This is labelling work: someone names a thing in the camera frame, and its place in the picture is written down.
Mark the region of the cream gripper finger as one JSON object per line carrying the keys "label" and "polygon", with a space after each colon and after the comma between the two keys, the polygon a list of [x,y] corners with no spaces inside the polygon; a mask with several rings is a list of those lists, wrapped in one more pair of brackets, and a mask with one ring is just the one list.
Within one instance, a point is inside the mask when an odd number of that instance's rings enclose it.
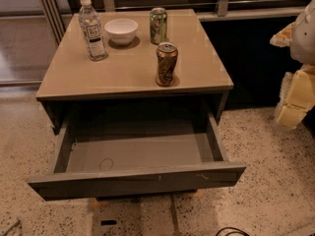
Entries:
{"label": "cream gripper finger", "polygon": [[286,72],[283,77],[280,102],[276,106],[278,125],[295,129],[315,106],[315,66],[303,65],[294,74]]}
{"label": "cream gripper finger", "polygon": [[288,47],[290,46],[291,33],[293,23],[287,25],[285,28],[274,34],[270,39],[270,43],[276,47]]}

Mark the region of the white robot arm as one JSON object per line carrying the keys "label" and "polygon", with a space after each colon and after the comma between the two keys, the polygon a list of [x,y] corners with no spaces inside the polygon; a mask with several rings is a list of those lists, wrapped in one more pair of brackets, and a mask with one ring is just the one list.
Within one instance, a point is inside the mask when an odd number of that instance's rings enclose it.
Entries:
{"label": "white robot arm", "polygon": [[275,122],[283,130],[293,130],[315,106],[315,0],[296,20],[274,34],[270,43],[290,49],[292,59],[302,64],[294,74],[284,74]]}

